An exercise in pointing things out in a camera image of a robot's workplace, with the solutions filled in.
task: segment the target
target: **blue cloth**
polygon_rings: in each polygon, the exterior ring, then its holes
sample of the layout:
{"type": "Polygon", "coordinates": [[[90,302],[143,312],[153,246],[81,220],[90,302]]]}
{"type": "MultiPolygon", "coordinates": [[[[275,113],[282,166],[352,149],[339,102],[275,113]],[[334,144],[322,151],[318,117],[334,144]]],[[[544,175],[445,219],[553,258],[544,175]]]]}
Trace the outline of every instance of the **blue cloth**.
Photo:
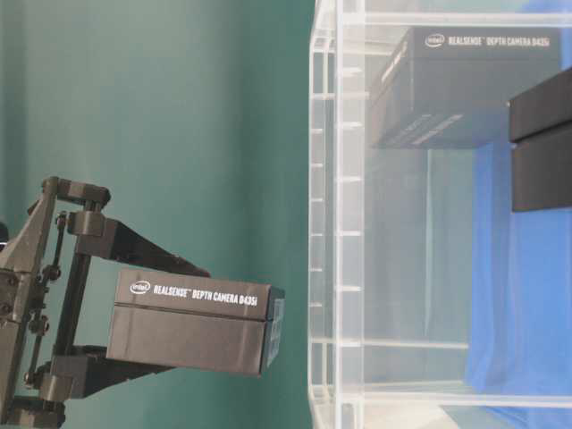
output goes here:
{"type": "MultiPolygon", "coordinates": [[[[572,11],[534,1],[527,13],[572,11]]],[[[572,31],[562,30],[562,67],[572,31]]],[[[476,150],[473,291],[466,381],[501,395],[572,395],[572,210],[512,214],[510,144],[476,150]]],[[[572,428],[572,410],[490,408],[516,428],[572,428]]]]}

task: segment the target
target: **black box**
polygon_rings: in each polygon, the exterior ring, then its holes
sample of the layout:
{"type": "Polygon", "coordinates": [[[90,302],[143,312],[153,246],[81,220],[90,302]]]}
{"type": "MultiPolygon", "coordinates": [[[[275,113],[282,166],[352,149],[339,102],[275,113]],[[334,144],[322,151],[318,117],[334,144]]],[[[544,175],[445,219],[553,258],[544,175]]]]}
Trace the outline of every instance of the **black box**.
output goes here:
{"type": "Polygon", "coordinates": [[[508,101],[559,61],[558,29],[411,28],[369,90],[369,139],[408,148],[505,139],[508,101]]]}
{"type": "Polygon", "coordinates": [[[268,284],[123,269],[107,357],[259,375],[278,354],[283,308],[268,284]]]}
{"type": "Polygon", "coordinates": [[[512,208],[572,206],[572,69],[510,100],[512,208]]]}

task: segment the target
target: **teal wall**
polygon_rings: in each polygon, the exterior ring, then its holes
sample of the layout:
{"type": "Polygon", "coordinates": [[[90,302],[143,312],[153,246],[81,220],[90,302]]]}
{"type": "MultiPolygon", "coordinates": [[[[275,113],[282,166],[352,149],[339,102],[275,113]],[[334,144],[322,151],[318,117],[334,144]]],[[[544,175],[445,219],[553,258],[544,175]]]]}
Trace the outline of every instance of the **teal wall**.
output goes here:
{"type": "MultiPolygon", "coordinates": [[[[153,375],[69,401],[65,427],[310,427],[312,9],[312,0],[0,2],[0,215],[11,230],[46,176],[94,182],[112,191],[110,217],[216,277],[271,282],[288,297],[281,354],[262,379],[153,375]]],[[[117,271],[92,264],[77,343],[106,344],[117,271]]],[[[61,279],[49,294],[52,324],[63,288],[61,279]]]]}
{"type": "Polygon", "coordinates": [[[281,355],[262,381],[260,427],[307,428],[307,51],[314,0],[242,4],[249,271],[287,291],[281,355]]]}

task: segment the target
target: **transparent box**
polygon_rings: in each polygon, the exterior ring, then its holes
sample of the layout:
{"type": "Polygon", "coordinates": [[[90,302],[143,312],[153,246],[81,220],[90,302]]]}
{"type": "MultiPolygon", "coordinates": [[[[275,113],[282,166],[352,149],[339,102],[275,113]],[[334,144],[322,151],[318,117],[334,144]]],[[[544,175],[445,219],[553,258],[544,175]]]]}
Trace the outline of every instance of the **transparent box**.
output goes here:
{"type": "Polygon", "coordinates": [[[572,211],[512,212],[508,139],[571,26],[571,1],[316,1],[316,428],[572,427],[572,211]]]}

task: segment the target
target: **intel logo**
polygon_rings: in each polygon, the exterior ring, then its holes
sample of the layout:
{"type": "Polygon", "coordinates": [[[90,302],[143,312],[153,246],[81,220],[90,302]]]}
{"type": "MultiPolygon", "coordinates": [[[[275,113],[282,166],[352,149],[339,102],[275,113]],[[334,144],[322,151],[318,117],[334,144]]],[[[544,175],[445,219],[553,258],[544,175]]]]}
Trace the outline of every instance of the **intel logo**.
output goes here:
{"type": "Polygon", "coordinates": [[[442,34],[431,34],[425,38],[425,44],[428,47],[439,47],[445,43],[445,37],[442,34]]]}
{"type": "Polygon", "coordinates": [[[131,293],[134,293],[136,295],[143,295],[144,293],[147,293],[149,289],[151,289],[151,283],[145,280],[139,280],[138,282],[134,282],[129,287],[131,293]]]}

